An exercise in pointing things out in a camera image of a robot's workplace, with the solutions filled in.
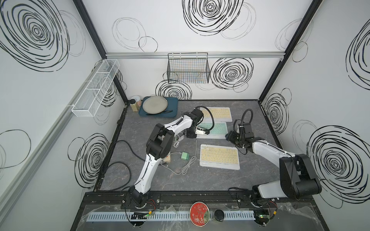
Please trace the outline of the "green wireless keyboard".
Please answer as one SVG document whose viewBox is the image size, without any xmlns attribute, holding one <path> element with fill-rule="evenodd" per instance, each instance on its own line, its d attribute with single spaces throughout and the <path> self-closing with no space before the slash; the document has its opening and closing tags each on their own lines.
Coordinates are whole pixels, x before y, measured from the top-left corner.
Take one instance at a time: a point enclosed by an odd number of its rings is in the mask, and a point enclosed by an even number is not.
<svg viewBox="0 0 370 231">
<path fill-rule="evenodd" d="M 215 122 L 214 128 L 208 135 L 197 135 L 197 139 L 221 139 L 224 140 L 228 134 L 226 122 Z"/>
</svg>

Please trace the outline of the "green usb charger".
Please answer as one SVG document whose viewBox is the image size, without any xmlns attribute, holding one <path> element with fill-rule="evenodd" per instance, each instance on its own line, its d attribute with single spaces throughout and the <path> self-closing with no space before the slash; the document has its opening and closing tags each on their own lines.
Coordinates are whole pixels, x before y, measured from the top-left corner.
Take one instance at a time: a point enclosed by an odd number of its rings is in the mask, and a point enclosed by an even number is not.
<svg viewBox="0 0 370 231">
<path fill-rule="evenodd" d="M 182 152 L 182 154 L 181 154 L 181 159 L 182 159 L 182 160 L 189 160 L 189 153 Z"/>
</svg>

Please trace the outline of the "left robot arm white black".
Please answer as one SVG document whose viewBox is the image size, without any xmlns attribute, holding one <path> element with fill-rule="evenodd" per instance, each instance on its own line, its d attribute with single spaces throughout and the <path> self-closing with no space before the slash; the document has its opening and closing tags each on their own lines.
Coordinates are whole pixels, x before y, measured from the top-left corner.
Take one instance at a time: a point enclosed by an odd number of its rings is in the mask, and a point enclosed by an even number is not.
<svg viewBox="0 0 370 231">
<path fill-rule="evenodd" d="M 209 129 L 200 127 L 199 124 L 205 118 L 201 109 L 205 109 L 212 120 Z M 147 201 L 147 193 L 151 188 L 151 183 L 155 172 L 161 161 L 171 152 L 172 143 L 177 134 L 184 132 L 186 137 L 195 139 L 198 135 L 209 135 L 214 128 L 215 120 L 209 108 L 197 106 L 191 112 L 183 115 L 168 124 L 158 123 L 148 141 L 146 142 L 146 157 L 143 168 L 138 180 L 129 188 L 128 193 L 138 207 L 144 207 Z"/>
</svg>

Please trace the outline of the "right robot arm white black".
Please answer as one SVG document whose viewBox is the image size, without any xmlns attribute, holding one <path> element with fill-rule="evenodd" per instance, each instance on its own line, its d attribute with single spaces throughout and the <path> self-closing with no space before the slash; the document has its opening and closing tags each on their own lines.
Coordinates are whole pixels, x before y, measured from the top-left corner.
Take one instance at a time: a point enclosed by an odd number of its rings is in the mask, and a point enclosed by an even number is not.
<svg viewBox="0 0 370 231">
<path fill-rule="evenodd" d="M 268 141 L 256 137 L 251 122 L 253 110 L 247 109 L 241 119 L 236 119 L 233 130 L 225 139 L 236 148 L 261 156 L 279 168 L 279 180 L 253 186 L 251 198 L 272 199 L 290 198 L 300 200 L 303 197 L 320 194 L 322 185 L 308 156 L 291 154 Z"/>
</svg>

